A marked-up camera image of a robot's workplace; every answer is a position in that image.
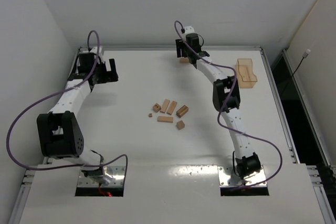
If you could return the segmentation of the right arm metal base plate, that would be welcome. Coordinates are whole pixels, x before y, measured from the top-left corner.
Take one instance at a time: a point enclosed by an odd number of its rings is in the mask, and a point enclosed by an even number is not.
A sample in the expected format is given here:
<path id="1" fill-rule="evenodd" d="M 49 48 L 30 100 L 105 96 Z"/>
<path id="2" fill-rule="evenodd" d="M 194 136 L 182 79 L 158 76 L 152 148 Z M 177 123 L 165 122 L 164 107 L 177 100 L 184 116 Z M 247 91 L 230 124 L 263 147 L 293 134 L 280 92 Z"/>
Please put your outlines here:
<path id="1" fill-rule="evenodd" d="M 254 172 L 241 179 L 234 173 L 232 166 L 219 166 L 218 177 L 221 188 L 234 188 L 244 186 L 252 186 L 252 188 L 267 188 L 266 175 L 263 167 L 261 167 L 261 170 L 259 172 Z"/>

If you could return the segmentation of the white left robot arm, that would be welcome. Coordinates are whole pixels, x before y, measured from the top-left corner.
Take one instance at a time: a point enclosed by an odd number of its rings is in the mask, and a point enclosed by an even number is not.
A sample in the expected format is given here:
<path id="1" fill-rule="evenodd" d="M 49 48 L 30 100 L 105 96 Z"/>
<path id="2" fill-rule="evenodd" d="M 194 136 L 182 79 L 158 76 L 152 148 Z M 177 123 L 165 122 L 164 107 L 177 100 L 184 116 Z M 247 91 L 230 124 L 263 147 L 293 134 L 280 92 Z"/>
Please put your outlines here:
<path id="1" fill-rule="evenodd" d="M 115 61 L 104 60 L 102 47 L 80 51 L 67 80 L 67 92 L 48 113 L 37 117 L 42 154 L 80 165 L 86 178 L 104 186 L 114 181 L 112 169 L 103 167 L 103 156 L 85 146 L 76 116 L 96 85 L 117 81 Z"/>

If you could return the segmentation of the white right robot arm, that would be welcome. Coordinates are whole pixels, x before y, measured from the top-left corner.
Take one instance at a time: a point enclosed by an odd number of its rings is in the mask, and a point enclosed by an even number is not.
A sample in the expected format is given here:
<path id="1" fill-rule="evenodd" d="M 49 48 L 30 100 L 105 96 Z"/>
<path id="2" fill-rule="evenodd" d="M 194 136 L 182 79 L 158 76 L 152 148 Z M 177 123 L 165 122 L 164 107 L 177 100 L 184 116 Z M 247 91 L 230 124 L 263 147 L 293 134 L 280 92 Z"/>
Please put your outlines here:
<path id="1" fill-rule="evenodd" d="M 192 26 L 181 26 L 179 39 L 175 41 L 177 57 L 187 58 L 195 69 L 204 74 L 213 85 L 213 106 L 224 119 L 225 126 L 230 131 L 233 141 L 234 155 L 233 170 L 240 179 L 259 172 L 261 163 L 252 147 L 240 114 L 239 85 L 234 70 L 233 76 L 226 76 L 222 69 L 225 67 L 213 63 L 208 52 L 202 49 L 199 35 Z"/>

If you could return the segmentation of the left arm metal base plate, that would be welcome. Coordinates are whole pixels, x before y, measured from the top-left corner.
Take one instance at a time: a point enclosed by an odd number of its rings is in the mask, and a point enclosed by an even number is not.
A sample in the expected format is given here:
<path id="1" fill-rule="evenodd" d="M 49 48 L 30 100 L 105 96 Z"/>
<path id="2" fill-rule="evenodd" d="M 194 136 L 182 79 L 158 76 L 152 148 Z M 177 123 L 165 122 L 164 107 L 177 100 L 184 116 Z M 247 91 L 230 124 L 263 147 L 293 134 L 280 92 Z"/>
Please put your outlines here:
<path id="1" fill-rule="evenodd" d="M 81 170 L 77 180 L 78 187 L 105 188 L 121 187 L 124 184 L 125 166 L 106 166 L 96 170 Z"/>

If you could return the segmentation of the dark-sided wood block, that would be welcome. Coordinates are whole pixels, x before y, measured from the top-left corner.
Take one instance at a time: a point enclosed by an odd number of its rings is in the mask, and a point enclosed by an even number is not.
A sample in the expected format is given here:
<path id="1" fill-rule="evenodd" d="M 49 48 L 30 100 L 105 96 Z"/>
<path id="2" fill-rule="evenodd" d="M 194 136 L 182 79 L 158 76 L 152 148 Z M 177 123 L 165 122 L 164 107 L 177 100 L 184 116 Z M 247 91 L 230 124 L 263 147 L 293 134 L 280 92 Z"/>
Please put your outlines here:
<path id="1" fill-rule="evenodd" d="M 182 107 L 180 107 L 177 112 L 176 115 L 181 118 L 183 117 L 187 112 L 189 111 L 189 108 L 186 105 L 183 105 Z"/>

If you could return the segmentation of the wood plank block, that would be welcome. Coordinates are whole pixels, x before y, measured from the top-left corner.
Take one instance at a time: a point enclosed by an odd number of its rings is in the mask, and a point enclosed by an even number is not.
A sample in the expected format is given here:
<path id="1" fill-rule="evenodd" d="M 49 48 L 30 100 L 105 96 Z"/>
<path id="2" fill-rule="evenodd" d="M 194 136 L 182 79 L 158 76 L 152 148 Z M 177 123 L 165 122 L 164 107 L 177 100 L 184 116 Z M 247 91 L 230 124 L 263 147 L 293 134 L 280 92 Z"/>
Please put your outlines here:
<path id="1" fill-rule="evenodd" d="M 166 113 L 169 104 L 170 104 L 170 100 L 169 99 L 165 99 L 164 102 L 163 102 L 163 104 L 162 104 L 162 106 L 161 106 L 160 112 L 161 113 Z"/>

